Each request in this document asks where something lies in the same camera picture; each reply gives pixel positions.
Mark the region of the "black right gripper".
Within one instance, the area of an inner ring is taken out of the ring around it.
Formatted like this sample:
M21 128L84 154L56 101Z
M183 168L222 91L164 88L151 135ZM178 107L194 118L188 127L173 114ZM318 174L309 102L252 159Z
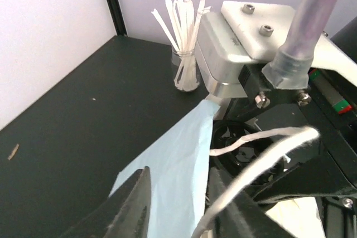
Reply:
M326 237L356 236L356 110L336 110L317 86L321 77L317 71L309 74L305 90L277 90L267 81L258 67L245 67L239 82L247 98L240 103L232 100L222 120L235 120L248 124L248 120L275 109L269 117L274 124L283 119L280 108L294 104L309 127L318 131L313 140L299 142L293 149L293 166L281 174L289 174L290 180L280 180L277 188L282 192L264 191L252 199L261 208L276 208L280 201L303 200L311 197L317 202L317 213L322 217L322 232ZM228 148L233 151L244 143L258 138L288 137L298 127L279 128L274 132L260 131L239 138ZM220 189L224 190L234 179L220 169Z

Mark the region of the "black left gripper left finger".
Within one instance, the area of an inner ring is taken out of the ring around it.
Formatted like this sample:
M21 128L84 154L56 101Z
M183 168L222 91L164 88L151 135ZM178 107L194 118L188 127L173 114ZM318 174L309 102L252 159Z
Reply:
M149 167L137 169L96 210L61 237L147 237L151 208Z

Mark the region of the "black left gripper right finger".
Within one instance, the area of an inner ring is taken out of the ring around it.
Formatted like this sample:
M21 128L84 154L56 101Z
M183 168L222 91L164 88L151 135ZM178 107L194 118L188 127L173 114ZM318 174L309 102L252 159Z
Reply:
M225 209L218 213L209 224L214 237L293 237L278 223L265 214L267 208L261 208L252 197L264 191L273 191L274 196L282 190L277 188L280 180L290 180L289 174L280 174L274 180L248 186L248 191L239 193Z

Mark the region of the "light blue paper bag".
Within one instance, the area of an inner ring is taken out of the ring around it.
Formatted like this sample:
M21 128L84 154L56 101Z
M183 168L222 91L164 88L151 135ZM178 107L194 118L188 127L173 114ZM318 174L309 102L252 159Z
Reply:
M213 118L219 108L201 101L118 173L111 193L137 169L149 167L148 237L190 237L203 216Z

